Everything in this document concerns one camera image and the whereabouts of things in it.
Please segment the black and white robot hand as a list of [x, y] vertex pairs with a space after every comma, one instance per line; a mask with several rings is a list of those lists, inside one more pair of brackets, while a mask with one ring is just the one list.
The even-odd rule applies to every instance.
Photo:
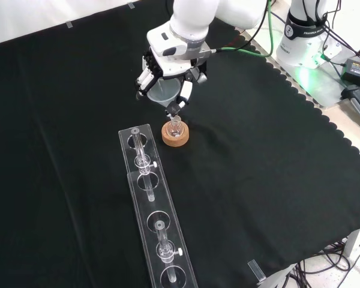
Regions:
[[149, 49], [142, 56], [142, 73], [135, 81], [138, 96], [147, 96], [159, 80], [178, 79], [179, 92], [165, 105], [166, 116], [172, 118], [189, 104], [193, 82], [203, 83], [206, 78], [206, 60], [212, 54], [204, 44], [194, 59], [179, 59], [175, 56], [158, 56]]

